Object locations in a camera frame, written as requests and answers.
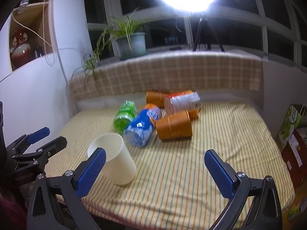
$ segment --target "white cup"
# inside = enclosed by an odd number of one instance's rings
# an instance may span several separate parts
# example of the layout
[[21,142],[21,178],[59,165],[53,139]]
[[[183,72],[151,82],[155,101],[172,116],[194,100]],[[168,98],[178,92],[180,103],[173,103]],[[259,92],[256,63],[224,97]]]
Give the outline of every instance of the white cup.
[[114,184],[125,185],[136,177],[136,165],[121,135],[107,133],[97,137],[88,147],[87,156],[90,157],[97,148],[106,151],[106,163],[101,172]]

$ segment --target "brown cup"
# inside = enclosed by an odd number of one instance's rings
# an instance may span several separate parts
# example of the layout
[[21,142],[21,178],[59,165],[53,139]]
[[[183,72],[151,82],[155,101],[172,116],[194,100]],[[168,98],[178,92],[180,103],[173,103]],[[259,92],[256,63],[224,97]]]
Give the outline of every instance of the brown cup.
[[164,140],[191,138],[193,136],[190,117],[187,111],[182,111],[156,122],[158,137]]
[[146,103],[153,103],[159,108],[164,108],[164,99],[167,94],[161,92],[148,91],[146,94]]

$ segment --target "plaid cloth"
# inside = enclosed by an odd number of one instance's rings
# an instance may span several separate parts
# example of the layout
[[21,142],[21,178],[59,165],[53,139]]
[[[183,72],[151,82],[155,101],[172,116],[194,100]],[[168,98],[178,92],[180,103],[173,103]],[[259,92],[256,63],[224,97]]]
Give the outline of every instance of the plaid cloth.
[[99,67],[92,76],[73,77],[75,100],[132,94],[203,89],[259,90],[261,59],[253,55],[177,51],[150,54]]
[[[75,170],[87,159],[87,148],[98,136],[113,132],[118,108],[83,110],[62,129],[67,147],[49,159],[48,177]],[[155,131],[144,148],[125,144],[137,166],[128,185],[117,186],[103,174],[82,202],[90,213],[138,229],[207,230],[225,208],[223,198],[204,165],[204,154],[214,149],[235,171],[276,183],[281,209],[295,193],[286,164],[271,133],[257,111],[242,103],[202,103],[192,121],[191,140],[163,143]],[[242,225],[249,197],[236,227]]]

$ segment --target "striped tablecloth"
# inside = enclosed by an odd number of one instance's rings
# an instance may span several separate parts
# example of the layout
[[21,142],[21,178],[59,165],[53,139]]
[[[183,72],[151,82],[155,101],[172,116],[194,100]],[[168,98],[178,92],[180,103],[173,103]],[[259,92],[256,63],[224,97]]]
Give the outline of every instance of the striped tablecloth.
[[[47,176],[62,175],[86,160],[91,141],[113,131],[117,110],[86,110],[72,118],[60,133],[68,145],[50,158]],[[129,185],[117,186],[100,174],[82,199],[88,210],[139,229],[208,229],[228,202],[204,166],[208,149],[214,149],[234,170],[249,177],[273,176],[282,209],[294,200],[286,165],[252,106],[204,103],[192,127],[191,140],[162,143],[154,133],[145,148],[125,142],[137,165],[137,177]],[[236,227],[242,224],[251,202],[249,198]]]

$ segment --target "spider plant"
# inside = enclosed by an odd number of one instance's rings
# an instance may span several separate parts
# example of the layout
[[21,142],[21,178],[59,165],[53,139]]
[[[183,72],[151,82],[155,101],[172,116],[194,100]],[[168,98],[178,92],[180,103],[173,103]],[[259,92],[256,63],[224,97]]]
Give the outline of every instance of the spider plant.
[[114,24],[119,27],[119,29],[111,29],[108,32],[111,34],[112,38],[121,38],[121,37],[127,37],[130,50],[132,51],[131,46],[131,38],[130,34],[133,34],[138,30],[141,25],[143,24],[141,21],[132,20],[133,14],[138,10],[136,8],[129,16],[126,16],[125,19],[119,19],[113,17]]
[[93,50],[93,54],[90,54],[90,57],[84,60],[84,73],[88,76],[88,71],[92,72],[93,78],[95,82],[97,82],[97,75],[96,75],[96,63],[99,61],[99,56],[101,55],[102,51],[104,50],[105,46],[110,44],[111,40],[105,40],[106,34],[108,30],[105,28],[102,34],[99,36],[99,39],[96,44],[96,48]]

